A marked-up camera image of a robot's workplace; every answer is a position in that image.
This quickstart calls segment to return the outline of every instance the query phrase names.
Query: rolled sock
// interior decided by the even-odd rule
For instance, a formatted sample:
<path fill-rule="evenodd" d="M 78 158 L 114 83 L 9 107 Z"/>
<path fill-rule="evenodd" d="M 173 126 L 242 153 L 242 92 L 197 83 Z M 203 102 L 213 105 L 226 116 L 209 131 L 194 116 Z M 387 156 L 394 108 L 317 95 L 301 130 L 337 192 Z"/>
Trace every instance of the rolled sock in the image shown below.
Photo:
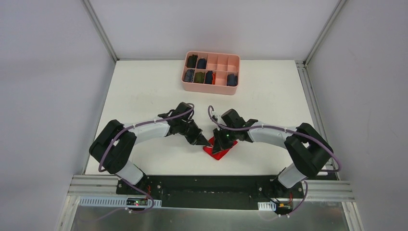
<path fill-rule="evenodd" d="M 204 72 L 195 73 L 194 83 L 204 83 Z"/>
<path fill-rule="evenodd" d="M 188 83 L 192 83 L 193 77 L 194 77 L 194 70 L 193 69 L 188 69 L 187 72 L 186 72 L 186 75 L 184 76 L 183 81 L 188 82 Z"/>
<path fill-rule="evenodd" d="M 229 74 L 227 76 L 227 86 L 235 87 L 238 85 L 238 76 Z"/>
<path fill-rule="evenodd" d="M 195 68 L 195 64 L 197 62 L 198 55 L 190 55 L 187 59 L 187 67 L 188 68 Z"/>
<path fill-rule="evenodd" d="M 207 74 L 205 74 L 205 84 L 213 84 L 213 71 L 209 71 L 207 72 Z"/>
<path fill-rule="evenodd" d="M 207 60 L 205 58 L 201 58 L 197 62 L 197 69 L 205 69 L 207 67 Z"/>

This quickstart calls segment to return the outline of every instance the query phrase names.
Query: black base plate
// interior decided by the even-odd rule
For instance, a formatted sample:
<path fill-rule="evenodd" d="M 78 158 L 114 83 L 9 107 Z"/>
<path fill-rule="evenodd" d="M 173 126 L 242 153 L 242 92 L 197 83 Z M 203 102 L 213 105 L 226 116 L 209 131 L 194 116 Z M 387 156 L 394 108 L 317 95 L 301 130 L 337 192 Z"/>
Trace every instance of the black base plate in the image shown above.
<path fill-rule="evenodd" d="M 258 202 L 269 202 L 272 196 L 270 176 L 148 176 L 137 186 L 147 192 L 151 189 L 153 199 L 162 200 L 162 207 L 213 208 L 258 210 Z M 303 198 L 301 183 L 285 192 L 288 198 Z M 140 195 L 123 181 L 118 182 L 116 194 Z"/>

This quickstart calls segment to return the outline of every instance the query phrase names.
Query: white wall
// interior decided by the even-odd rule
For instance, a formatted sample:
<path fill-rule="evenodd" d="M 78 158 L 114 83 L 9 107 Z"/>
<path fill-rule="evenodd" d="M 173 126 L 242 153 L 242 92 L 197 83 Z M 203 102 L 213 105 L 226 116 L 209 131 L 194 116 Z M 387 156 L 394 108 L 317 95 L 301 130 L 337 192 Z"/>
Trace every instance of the white wall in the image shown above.
<path fill-rule="evenodd" d="M 113 68 L 80 0 L 0 2 L 0 230 L 56 228 Z"/>
<path fill-rule="evenodd" d="M 121 59 L 305 59 L 338 0 L 91 0 Z"/>
<path fill-rule="evenodd" d="M 350 0 L 309 65 L 365 229 L 406 230 L 408 1 Z"/>

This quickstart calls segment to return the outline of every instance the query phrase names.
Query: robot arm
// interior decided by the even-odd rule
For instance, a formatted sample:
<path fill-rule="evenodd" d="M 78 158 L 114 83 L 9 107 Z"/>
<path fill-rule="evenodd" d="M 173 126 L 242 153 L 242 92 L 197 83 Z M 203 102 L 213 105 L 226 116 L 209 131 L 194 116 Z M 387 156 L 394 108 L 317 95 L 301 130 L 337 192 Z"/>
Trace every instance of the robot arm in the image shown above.
<path fill-rule="evenodd" d="M 254 128 L 246 130 L 214 129 L 213 154 L 231 148 L 232 142 L 235 140 L 264 142 L 288 150 L 293 163 L 272 181 L 273 191 L 278 194 L 293 187 L 297 182 L 305 178 L 315 177 L 331 157 L 328 152 L 316 143 L 286 132 L 287 129 L 295 130 L 297 133 L 313 137 L 332 151 L 331 147 L 310 124 L 302 123 L 298 127 L 291 128 L 274 126 L 275 128 L 281 128 L 281 130 L 264 129 L 264 126 L 268 127 L 269 125 L 255 119 L 245 122 L 234 109 L 225 112 L 221 118 L 229 128 Z"/>
<path fill-rule="evenodd" d="M 189 110 L 191 112 L 178 116 Z M 202 130 L 192 119 L 192 115 L 192 106 L 180 103 L 175 110 L 158 115 L 155 122 L 141 122 L 137 127 L 133 124 L 121 124 L 117 120 L 111 120 L 93 142 L 89 153 L 98 162 L 101 162 L 110 143 L 114 142 L 106 153 L 102 166 L 109 173 L 116 174 L 135 185 L 145 174 L 128 160 L 134 145 L 174 134 L 183 135 L 191 145 L 210 145 L 202 135 Z M 120 132 L 122 134 L 114 141 L 114 137 Z"/>

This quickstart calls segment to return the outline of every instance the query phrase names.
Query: red object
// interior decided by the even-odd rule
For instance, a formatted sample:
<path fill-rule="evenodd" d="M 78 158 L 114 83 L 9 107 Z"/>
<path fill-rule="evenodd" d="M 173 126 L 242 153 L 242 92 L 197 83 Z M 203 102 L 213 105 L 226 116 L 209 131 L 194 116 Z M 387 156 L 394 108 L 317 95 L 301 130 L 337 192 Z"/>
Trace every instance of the red object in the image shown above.
<path fill-rule="evenodd" d="M 214 137 L 212 137 L 208 142 L 210 142 L 211 145 L 214 145 Z M 238 141 L 234 141 L 234 144 L 232 145 L 233 147 L 238 144 Z M 227 154 L 227 152 L 230 150 L 231 148 L 227 149 L 227 150 L 223 150 L 221 152 L 218 152 L 216 154 L 212 154 L 213 148 L 212 147 L 203 147 L 204 152 L 206 152 L 207 154 L 209 154 L 211 157 L 213 157 L 216 160 L 220 160 L 223 156 L 225 156 L 225 154 Z"/>

